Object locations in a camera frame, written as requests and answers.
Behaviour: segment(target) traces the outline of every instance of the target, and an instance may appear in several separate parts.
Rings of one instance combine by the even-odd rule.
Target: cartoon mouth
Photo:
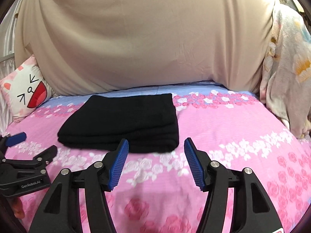
[[[33,93],[27,108],[33,109],[40,106],[46,99],[48,92],[43,82],[40,82],[35,92]]]

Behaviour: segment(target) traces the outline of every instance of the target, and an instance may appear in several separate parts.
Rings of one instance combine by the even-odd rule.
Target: metal screw
[[[252,174],[252,169],[246,167],[246,168],[244,169],[244,172],[247,173],[247,174]]]
[[[69,173],[69,170],[67,168],[63,169],[61,172],[60,172],[62,175],[66,175]]]
[[[212,161],[211,166],[217,168],[219,167],[219,163],[217,161]]]
[[[103,163],[100,161],[94,163],[95,168],[101,168],[102,166],[103,166]]]

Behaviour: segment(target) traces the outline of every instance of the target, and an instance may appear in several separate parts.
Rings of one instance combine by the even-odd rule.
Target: red and white sticker
[[[274,232],[272,232],[272,233],[284,233],[284,229],[283,229],[283,228],[280,228],[279,230],[274,231]]]

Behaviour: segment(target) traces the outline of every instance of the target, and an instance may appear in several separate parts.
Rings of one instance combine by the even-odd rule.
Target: pink bed sheet
[[[227,168],[251,167],[267,190],[285,233],[289,233],[309,207],[311,198],[311,150],[309,141],[298,141],[259,101],[249,95],[173,95],[177,109],[180,146],[166,154],[130,154],[119,185],[106,193],[118,233],[194,233],[207,193],[195,186],[183,141],[191,137],[199,150]],[[234,99],[242,98],[243,103]],[[81,105],[38,108],[7,132],[27,133],[27,140],[7,151],[6,157],[31,159],[55,144],[58,154],[47,166],[53,180],[63,168],[87,168],[105,151],[69,149],[57,142],[64,121]],[[21,197],[28,229],[47,190]],[[229,232],[233,190],[229,190],[223,232]],[[80,191],[84,233],[90,232],[84,191]]]

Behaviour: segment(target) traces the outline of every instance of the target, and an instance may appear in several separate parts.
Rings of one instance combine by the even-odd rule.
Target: bed
[[[231,169],[251,167],[269,194],[286,233],[311,202],[311,142],[297,140],[249,92],[228,91],[213,82],[145,87],[102,94],[106,97],[172,93],[180,141],[191,137],[198,149]],[[47,166],[54,179],[63,168],[87,168],[102,160],[98,150],[69,149],[57,142],[64,121],[90,96],[52,98],[8,133],[26,132],[27,140],[9,148],[6,157],[31,159],[55,144],[58,154]],[[29,228],[46,190],[21,197]],[[80,193],[84,232],[90,232],[84,194]],[[119,185],[106,194],[117,232],[196,232],[206,193],[195,186],[183,143],[172,153],[130,154]],[[233,191],[229,191],[223,232],[229,232]]]

